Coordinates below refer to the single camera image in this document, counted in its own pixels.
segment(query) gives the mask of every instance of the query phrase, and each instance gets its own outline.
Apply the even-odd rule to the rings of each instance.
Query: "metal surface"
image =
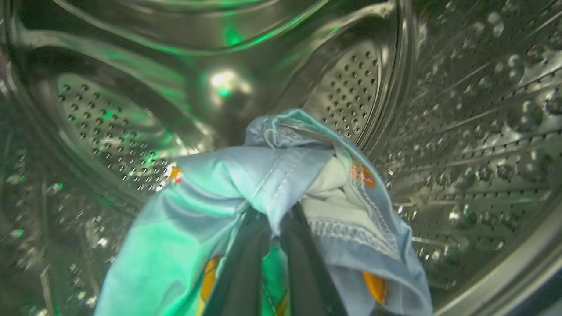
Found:
[[[292,107],[385,177],[436,314],[562,266],[561,0],[1,3],[2,314],[90,315],[175,158]]]

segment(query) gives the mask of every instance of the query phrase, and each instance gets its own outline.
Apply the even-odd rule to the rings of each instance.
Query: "stainless steel surface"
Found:
[[[90,315],[178,156],[303,107],[414,230],[438,315],[562,268],[562,1],[2,1],[0,311]]]

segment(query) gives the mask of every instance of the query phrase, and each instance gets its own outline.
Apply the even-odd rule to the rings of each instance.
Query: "crumpled fabric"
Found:
[[[278,235],[284,215],[334,156],[345,170],[361,166],[361,175],[377,184],[350,177],[345,185],[365,223],[307,217],[347,310],[368,315],[373,309],[361,285],[361,273],[368,272],[387,282],[386,309],[431,315],[411,229],[394,212],[382,179],[353,144],[302,110],[257,118],[243,146],[180,158],[182,181],[152,197],[136,218],[94,315],[196,315],[205,266],[228,255],[249,206],[266,214]]]

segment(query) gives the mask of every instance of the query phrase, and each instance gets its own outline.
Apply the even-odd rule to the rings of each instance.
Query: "light blue fabric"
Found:
[[[252,205],[267,214],[272,230],[314,183],[332,145],[296,130],[335,141],[338,152],[363,155],[339,135],[301,110],[256,119],[244,146],[178,160],[182,182],[153,197],[135,220],[114,261],[96,307],[96,316],[195,315],[205,265],[224,255]],[[377,183],[381,178],[371,167]],[[319,248],[333,265],[339,293],[353,315],[368,315],[374,301],[357,274],[367,271],[389,281],[387,308],[402,315],[431,315],[427,280],[411,245],[411,230],[392,209],[384,185],[358,187],[377,227],[394,240],[396,253],[382,254],[361,227],[311,223]]]

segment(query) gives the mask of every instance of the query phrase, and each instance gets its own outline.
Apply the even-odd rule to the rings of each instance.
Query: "garment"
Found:
[[[266,214],[278,235],[299,201],[350,315],[370,313],[378,278],[391,312],[432,314],[411,230],[393,211],[380,176],[353,144],[305,112],[258,118],[244,146],[177,163],[181,181],[140,212],[95,315],[196,315],[207,263],[228,255],[244,211],[251,205]],[[369,275],[375,283],[367,282]],[[268,298],[271,315],[286,287],[273,283],[266,288],[275,293]]]

